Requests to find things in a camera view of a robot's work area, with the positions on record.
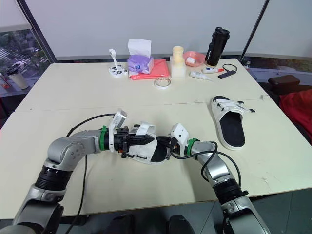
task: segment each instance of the green ring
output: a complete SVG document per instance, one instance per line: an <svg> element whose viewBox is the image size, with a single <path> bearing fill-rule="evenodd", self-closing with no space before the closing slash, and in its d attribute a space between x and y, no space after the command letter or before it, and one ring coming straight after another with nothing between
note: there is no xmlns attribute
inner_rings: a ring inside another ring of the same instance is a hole
<svg viewBox="0 0 312 234"><path fill-rule="evenodd" d="M197 138L193 138L193 139L189 140L189 145L187 147L187 156L191 155L191 148L192 148L195 141L199 141L199 140Z"/></svg>
<svg viewBox="0 0 312 234"><path fill-rule="evenodd" d="M101 136L99 138L99 148L103 151L105 150L104 148L104 138L105 138L105 133L107 132L107 128L106 126L104 125L103 128L102 128L102 131L101 131Z"/></svg>

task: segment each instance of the white wall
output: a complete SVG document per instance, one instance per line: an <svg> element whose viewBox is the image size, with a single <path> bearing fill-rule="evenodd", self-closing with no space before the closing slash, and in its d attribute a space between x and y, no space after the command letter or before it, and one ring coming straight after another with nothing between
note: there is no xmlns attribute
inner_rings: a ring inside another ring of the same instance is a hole
<svg viewBox="0 0 312 234"><path fill-rule="evenodd" d="M15 0L0 0L0 33L30 28Z"/></svg>
<svg viewBox="0 0 312 234"><path fill-rule="evenodd" d="M225 52L241 52L264 0L26 0L58 60L103 58L128 39L151 39L152 54L172 47L206 53L216 27L230 31Z"/></svg>
<svg viewBox="0 0 312 234"><path fill-rule="evenodd" d="M312 57L312 1L270 0L247 55Z"/></svg>

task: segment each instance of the pink bowl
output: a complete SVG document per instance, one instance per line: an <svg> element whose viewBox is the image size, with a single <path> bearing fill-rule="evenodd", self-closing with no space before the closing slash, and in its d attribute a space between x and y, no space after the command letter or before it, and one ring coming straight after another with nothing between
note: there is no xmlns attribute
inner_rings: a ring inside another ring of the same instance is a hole
<svg viewBox="0 0 312 234"><path fill-rule="evenodd" d="M196 52L196 51L187 51L187 52L185 52L183 54L183 57L185 59L185 64L186 65L189 65L191 67L198 67L199 65L203 64L203 62L205 61L205 57L206 56L201 54L201 53L199 53L199 52ZM195 63L188 63L188 62L186 62L186 59L188 57L194 58L196 60L196 62Z"/></svg>

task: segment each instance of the black thermos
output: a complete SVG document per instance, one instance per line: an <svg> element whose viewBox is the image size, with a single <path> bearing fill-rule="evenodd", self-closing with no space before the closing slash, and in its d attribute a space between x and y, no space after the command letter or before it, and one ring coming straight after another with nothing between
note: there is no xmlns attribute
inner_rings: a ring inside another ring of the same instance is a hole
<svg viewBox="0 0 312 234"><path fill-rule="evenodd" d="M205 58L209 66L216 66L219 62L226 42L230 38L230 32L221 27L215 28L213 39L209 44L208 52Z"/></svg>

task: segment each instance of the beige container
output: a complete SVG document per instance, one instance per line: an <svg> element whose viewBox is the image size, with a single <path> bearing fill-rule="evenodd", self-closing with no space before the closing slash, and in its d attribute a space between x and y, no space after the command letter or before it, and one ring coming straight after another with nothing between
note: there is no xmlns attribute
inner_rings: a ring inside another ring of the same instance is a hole
<svg viewBox="0 0 312 234"><path fill-rule="evenodd" d="M14 83L17 84L18 87L21 89L26 89L29 86L27 84L24 76L20 72L17 72L16 74L9 75L9 78L11 78L12 81L14 81Z"/></svg>
<svg viewBox="0 0 312 234"><path fill-rule="evenodd" d="M183 51L184 48L182 46L175 46L172 50L171 78L184 78L186 76Z"/></svg>

